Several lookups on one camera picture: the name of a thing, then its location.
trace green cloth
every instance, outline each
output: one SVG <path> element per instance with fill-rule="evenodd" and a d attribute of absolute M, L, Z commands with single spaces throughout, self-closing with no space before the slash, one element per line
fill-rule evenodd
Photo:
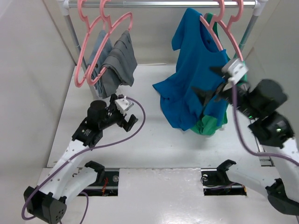
<path fill-rule="evenodd" d="M 208 23 L 211 22 L 213 14 L 208 13 L 206 17 L 206 21 Z M 213 25 L 213 31 L 218 37 L 218 31 L 217 31 L 217 23 L 214 23 Z M 247 81 L 247 75 L 243 76 L 242 78 L 243 81 Z M 197 134 L 202 134 L 202 135 L 213 135 L 215 132 L 222 127 L 222 125 L 228 123 L 228 118 L 227 114 L 224 114 L 221 126 L 217 126 L 217 118 L 214 118 L 212 116 L 204 115 L 199 121 L 196 123 L 194 127 L 191 128 L 192 131 L 194 131 Z"/>

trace blue t-shirt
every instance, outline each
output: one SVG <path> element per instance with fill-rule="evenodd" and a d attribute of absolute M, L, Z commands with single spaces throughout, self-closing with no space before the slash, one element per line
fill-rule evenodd
<path fill-rule="evenodd" d="M 202 112 L 217 118 L 220 126 L 227 108 L 225 100 L 214 102 L 215 97 L 203 108 L 191 89 L 195 86 L 204 91 L 216 90 L 224 80 L 209 68 L 224 66 L 228 62 L 226 50 L 217 49 L 200 22 L 200 15 L 194 9 L 186 10 L 171 42 L 173 50 L 180 49 L 176 73 L 153 85 L 161 94 L 160 104 L 168 122 L 184 131 L 196 124 Z"/>

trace cable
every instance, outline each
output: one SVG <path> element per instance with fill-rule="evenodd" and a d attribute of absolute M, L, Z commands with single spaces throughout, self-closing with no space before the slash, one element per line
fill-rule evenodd
<path fill-rule="evenodd" d="M 220 190 L 220 189 L 224 189 L 224 188 L 228 188 L 228 187 L 232 187 L 235 183 L 230 183 L 229 185 L 225 185 L 225 186 L 220 186 L 217 188 L 210 188 L 210 190 Z"/>
<path fill-rule="evenodd" d="M 103 188 L 102 188 L 103 196 L 104 196 L 104 193 L 105 193 L 107 184 L 108 184 L 108 178 L 106 177 L 106 178 L 105 178 L 105 184 L 104 184 L 104 186 L 103 186 Z"/>
<path fill-rule="evenodd" d="M 80 224 L 82 224 L 83 223 L 83 221 L 84 221 L 84 218 L 85 218 L 85 216 L 86 216 L 86 213 L 87 213 L 87 209 L 88 209 L 88 204 L 89 204 L 89 198 L 88 198 L 88 194 L 86 194 L 85 192 L 81 192 L 81 194 L 83 194 L 83 195 L 85 195 L 86 196 L 86 208 L 85 208 L 85 211 L 84 211 L 84 214 L 83 214 L 83 217 L 82 217 L 82 219 L 81 219 L 81 222 L 80 222 Z"/>
<path fill-rule="evenodd" d="M 204 176 L 202 176 L 201 179 L 200 179 L 200 182 L 201 182 L 202 185 L 204 185 L 204 186 L 206 186 L 206 187 L 209 187 L 209 188 L 217 187 L 217 186 L 218 186 L 218 185 L 205 185 L 205 184 L 203 183 L 203 177 L 204 177 Z"/>
<path fill-rule="evenodd" d="M 296 166 L 299 166 L 299 162 L 295 161 L 294 159 L 286 156 L 286 155 L 283 155 L 283 154 L 277 154 L 277 153 L 256 153 L 254 151 L 252 151 L 245 143 L 244 139 L 243 139 L 243 135 L 242 135 L 242 132 L 240 130 L 240 125 L 239 125 L 239 119 L 238 119 L 238 115 L 237 115 L 237 87 L 236 85 L 234 84 L 234 81 L 231 80 L 232 83 L 232 92 L 233 92 L 233 116 L 234 116 L 234 123 L 235 123 L 235 128 L 236 128 L 236 131 L 237 131 L 237 134 L 238 134 L 238 138 L 239 138 L 239 141 L 241 142 L 242 146 L 246 149 L 246 151 L 248 153 L 250 153 L 251 155 L 255 155 L 255 156 L 268 156 L 268 157 L 278 157 L 278 158 L 281 158 L 281 159 L 285 159 L 285 160 L 288 160 L 292 163 L 294 163 Z"/>
<path fill-rule="evenodd" d="M 48 178 L 46 180 L 44 180 L 40 185 L 36 186 L 35 190 L 31 193 L 31 195 L 27 198 L 25 204 L 23 205 L 22 212 L 21 212 L 21 216 L 22 216 L 23 220 L 31 220 L 31 219 L 35 218 L 35 216 L 32 216 L 32 217 L 26 217 L 25 216 L 25 210 L 26 210 L 26 208 L 27 208 L 30 200 L 39 191 L 39 189 L 42 186 L 44 186 L 49 180 L 51 180 L 60 170 L 62 170 L 63 167 L 65 167 L 69 163 L 69 161 L 73 160 L 74 158 L 76 158 L 77 156 L 81 155 L 82 153 L 85 153 L 85 152 L 88 152 L 88 151 L 92 151 L 92 150 L 98 149 L 98 148 L 105 148 L 105 147 L 110 147 L 110 146 L 114 146 L 114 145 L 123 143 L 123 142 L 125 142 L 125 141 L 133 138 L 135 135 L 137 135 L 140 132 L 140 130 L 144 126 L 145 119 L 146 119 L 145 110 L 144 110 L 144 108 L 142 107 L 142 105 L 137 100 L 135 100 L 133 98 L 130 98 L 130 97 L 127 97 L 127 99 L 132 100 L 133 102 L 135 102 L 140 107 L 140 109 L 142 110 L 143 121 L 142 121 L 140 127 L 138 128 L 138 130 L 136 132 L 134 132 L 132 135 L 130 135 L 129 137 L 123 139 L 123 140 L 120 140 L 120 141 L 117 141 L 117 142 L 114 142 L 114 143 L 110 143 L 110 144 L 106 144 L 106 145 L 102 145 L 102 146 L 96 146 L 96 147 L 93 147 L 93 148 L 87 148 L 87 149 L 82 150 L 81 152 L 78 152 L 78 153 L 74 154 L 68 161 L 66 161 L 64 164 L 62 164 L 61 167 L 59 167 L 50 176 L 48 176 Z"/>

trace orange wire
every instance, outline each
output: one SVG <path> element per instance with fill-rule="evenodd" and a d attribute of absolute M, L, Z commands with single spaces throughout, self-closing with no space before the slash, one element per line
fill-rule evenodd
<path fill-rule="evenodd" d="M 104 186 L 103 186 L 103 188 L 102 188 L 103 195 L 104 195 L 104 193 L 105 193 L 107 184 L 108 184 L 108 177 L 105 178 L 105 184 L 104 184 Z"/>

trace clothes rack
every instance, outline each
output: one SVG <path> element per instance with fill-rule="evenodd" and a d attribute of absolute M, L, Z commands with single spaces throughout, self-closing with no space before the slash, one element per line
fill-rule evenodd
<path fill-rule="evenodd" d="M 252 8 L 253 14 L 246 27 L 244 35 L 240 41 L 239 48 L 242 51 L 252 28 L 254 27 L 259 15 L 262 13 L 263 8 L 268 0 L 254 0 L 254 1 L 244 1 L 244 8 Z M 57 0 L 62 15 L 64 16 L 67 27 L 71 33 L 73 42 L 77 48 L 78 54 L 80 54 L 81 46 L 79 44 L 76 31 L 74 29 L 73 23 L 70 17 L 70 8 L 77 8 L 77 2 L 68 0 Z M 93 8 L 99 7 L 100 2 L 88 1 L 84 2 L 82 7 Z M 114 8 L 218 8 L 219 3 L 216 1 L 123 1 L 123 2 L 108 2 L 105 7 Z M 225 1 L 225 8 L 238 7 L 235 1 Z M 83 70 L 87 68 L 86 61 L 83 57 Z M 90 86 L 90 90 L 94 98 L 97 98 L 96 91 L 93 86 Z"/>

